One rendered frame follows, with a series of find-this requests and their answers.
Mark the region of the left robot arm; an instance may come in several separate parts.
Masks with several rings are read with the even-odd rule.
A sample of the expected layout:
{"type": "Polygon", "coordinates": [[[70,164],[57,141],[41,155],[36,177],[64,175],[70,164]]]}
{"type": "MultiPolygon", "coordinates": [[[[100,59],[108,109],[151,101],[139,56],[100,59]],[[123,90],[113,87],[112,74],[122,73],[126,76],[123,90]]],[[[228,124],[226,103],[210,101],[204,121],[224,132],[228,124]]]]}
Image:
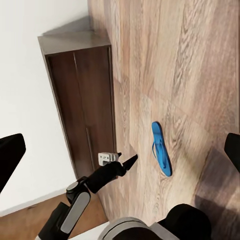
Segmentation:
{"type": "Polygon", "coordinates": [[[123,177],[138,157],[138,155],[133,156],[124,162],[122,167],[120,162],[116,162],[120,154],[100,152],[98,154],[100,168],[90,176],[83,176],[67,187],[66,197],[71,206],[60,202],[35,240],[68,240],[91,200],[89,191],[96,194],[117,175],[123,177]]]}

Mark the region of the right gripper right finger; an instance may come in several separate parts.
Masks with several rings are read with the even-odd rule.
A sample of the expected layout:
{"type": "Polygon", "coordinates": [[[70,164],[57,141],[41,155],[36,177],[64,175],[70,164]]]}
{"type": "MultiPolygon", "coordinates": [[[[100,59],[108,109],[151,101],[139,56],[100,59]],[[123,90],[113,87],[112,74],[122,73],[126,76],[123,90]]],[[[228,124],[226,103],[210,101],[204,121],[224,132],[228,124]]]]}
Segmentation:
{"type": "Polygon", "coordinates": [[[227,135],[224,151],[234,166],[240,173],[240,135],[235,133],[229,133],[227,135]]]}

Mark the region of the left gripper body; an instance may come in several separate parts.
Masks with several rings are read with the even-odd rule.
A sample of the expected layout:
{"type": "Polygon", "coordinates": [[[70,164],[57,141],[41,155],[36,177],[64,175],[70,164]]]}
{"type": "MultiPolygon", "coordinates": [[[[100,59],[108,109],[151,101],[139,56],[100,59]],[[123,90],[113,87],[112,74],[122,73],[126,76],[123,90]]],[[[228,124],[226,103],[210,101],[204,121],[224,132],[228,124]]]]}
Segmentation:
{"type": "Polygon", "coordinates": [[[124,176],[126,173],[120,162],[113,161],[105,166],[100,166],[95,173],[102,179],[104,186],[113,180],[117,175],[124,176]]]}

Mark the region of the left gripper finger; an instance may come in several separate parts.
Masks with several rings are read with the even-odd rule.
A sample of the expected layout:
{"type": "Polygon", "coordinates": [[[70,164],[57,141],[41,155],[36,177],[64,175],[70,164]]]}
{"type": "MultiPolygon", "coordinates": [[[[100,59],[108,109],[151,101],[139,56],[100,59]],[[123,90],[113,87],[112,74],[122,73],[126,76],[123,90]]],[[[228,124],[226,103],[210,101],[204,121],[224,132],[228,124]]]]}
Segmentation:
{"type": "Polygon", "coordinates": [[[125,171],[125,173],[130,170],[130,168],[133,166],[133,164],[136,162],[136,160],[138,159],[138,155],[133,156],[132,158],[130,158],[129,160],[127,160],[126,162],[123,163],[123,169],[125,171]]]}

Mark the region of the sandal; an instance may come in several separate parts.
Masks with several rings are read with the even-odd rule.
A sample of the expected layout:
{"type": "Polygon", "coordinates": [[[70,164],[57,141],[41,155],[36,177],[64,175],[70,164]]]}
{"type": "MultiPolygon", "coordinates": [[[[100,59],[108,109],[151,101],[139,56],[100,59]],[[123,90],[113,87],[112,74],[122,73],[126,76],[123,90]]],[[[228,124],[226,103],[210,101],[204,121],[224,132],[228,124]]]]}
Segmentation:
{"type": "Polygon", "coordinates": [[[152,130],[154,135],[153,147],[154,145],[156,147],[157,161],[163,173],[170,177],[172,175],[172,167],[163,141],[162,128],[160,124],[155,121],[152,123],[152,130]]]}

